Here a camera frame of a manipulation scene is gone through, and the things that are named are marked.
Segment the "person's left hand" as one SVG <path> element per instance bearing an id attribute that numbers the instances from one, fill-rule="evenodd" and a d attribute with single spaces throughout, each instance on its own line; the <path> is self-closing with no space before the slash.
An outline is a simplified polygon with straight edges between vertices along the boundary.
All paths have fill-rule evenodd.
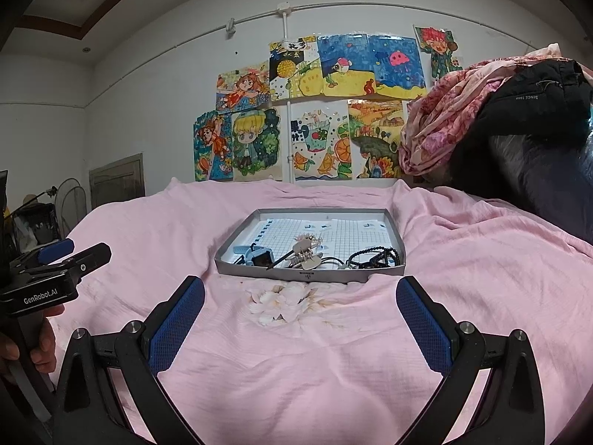
<path id="1" fill-rule="evenodd" d="M 53 373 L 56 368 L 55 334 L 48 319 L 52 316 L 59 316 L 61 313 L 64 313 L 63 304 L 44 310 L 43 322 L 39 332 L 38 346 L 30 353 L 32 363 L 35 364 L 37 371 L 42 374 Z M 9 362 L 9 360 L 18 360 L 20 351 L 13 340 L 10 340 L 7 336 L 2 334 L 0 337 L 0 353 L 1 374 L 7 375 L 8 367 L 6 363 Z"/>

